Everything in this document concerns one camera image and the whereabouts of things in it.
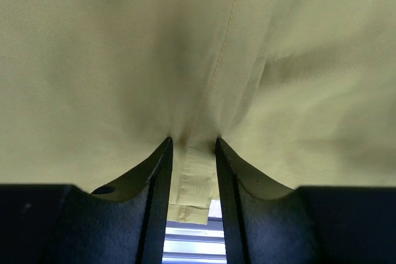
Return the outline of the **yellow-green trousers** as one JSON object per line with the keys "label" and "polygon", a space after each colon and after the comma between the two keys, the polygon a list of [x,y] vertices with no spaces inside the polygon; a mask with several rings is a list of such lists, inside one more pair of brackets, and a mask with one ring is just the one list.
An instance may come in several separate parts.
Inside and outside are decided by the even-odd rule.
{"label": "yellow-green trousers", "polygon": [[205,223],[223,138],[288,187],[395,185],[395,0],[1,0],[1,181],[87,191],[174,141]]}

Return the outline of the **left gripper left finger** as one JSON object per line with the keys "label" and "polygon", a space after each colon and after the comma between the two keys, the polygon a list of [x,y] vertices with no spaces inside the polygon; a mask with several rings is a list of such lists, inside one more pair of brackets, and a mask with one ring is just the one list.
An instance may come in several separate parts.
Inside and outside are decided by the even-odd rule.
{"label": "left gripper left finger", "polygon": [[72,184],[2,184],[1,262],[161,263],[172,163],[167,138],[92,193]]}

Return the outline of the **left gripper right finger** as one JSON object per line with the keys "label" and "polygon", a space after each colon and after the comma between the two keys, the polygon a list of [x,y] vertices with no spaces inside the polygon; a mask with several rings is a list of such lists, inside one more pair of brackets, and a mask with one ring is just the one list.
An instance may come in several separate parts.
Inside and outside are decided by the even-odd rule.
{"label": "left gripper right finger", "polygon": [[228,263],[394,263],[393,187],[291,189],[215,144]]}

